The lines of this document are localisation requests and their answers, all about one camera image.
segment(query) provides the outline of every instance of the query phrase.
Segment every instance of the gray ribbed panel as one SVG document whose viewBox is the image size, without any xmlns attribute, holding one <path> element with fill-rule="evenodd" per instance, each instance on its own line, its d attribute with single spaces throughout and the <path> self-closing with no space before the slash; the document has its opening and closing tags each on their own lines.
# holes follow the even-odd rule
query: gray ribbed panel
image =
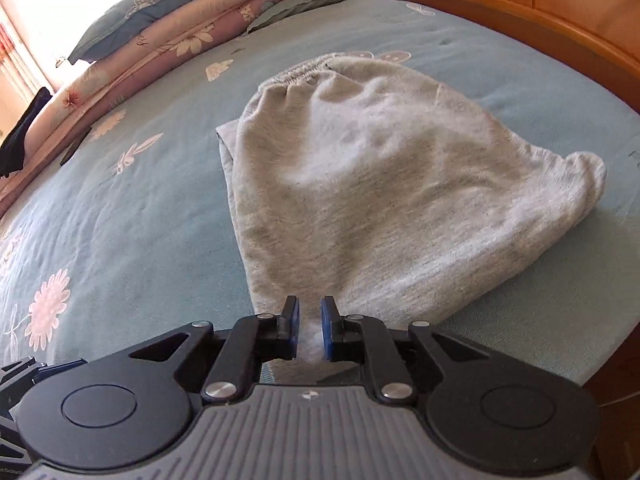
<svg viewBox="0 0 640 480">
<path fill-rule="evenodd" d="M 251 397 L 204 410 L 193 431 L 154 462 L 92 480 L 497 480 L 433 444 L 414 412 L 373 402 L 362 386 L 258 384 Z M 41 465 L 28 480 L 78 480 Z M 584 480 L 577 469 L 546 477 Z"/>
</svg>

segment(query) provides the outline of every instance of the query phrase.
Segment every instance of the bed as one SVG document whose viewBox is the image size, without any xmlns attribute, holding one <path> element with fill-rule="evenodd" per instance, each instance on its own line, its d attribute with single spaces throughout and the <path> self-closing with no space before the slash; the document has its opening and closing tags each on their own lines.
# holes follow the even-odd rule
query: bed
<svg viewBox="0 0 640 480">
<path fill-rule="evenodd" d="M 446 12 L 465 9 L 505 34 Z M 527 20 L 561 38 L 559 50 L 537 44 Z M 216 127 L 280 70 L 351 52 L 445 82 L 535 145 L 604 160 L 596 211 L 442 323 L 585 382 L 640 321 L 640 69 L 574 33 L 491 0 L 347 0 L 177 66 L 94 123 L 73 157 L 48 164 L 2 217 L 3 363 L 93 360 L 194 320 L 229 328 L 252 314 Z"/>
</svg>

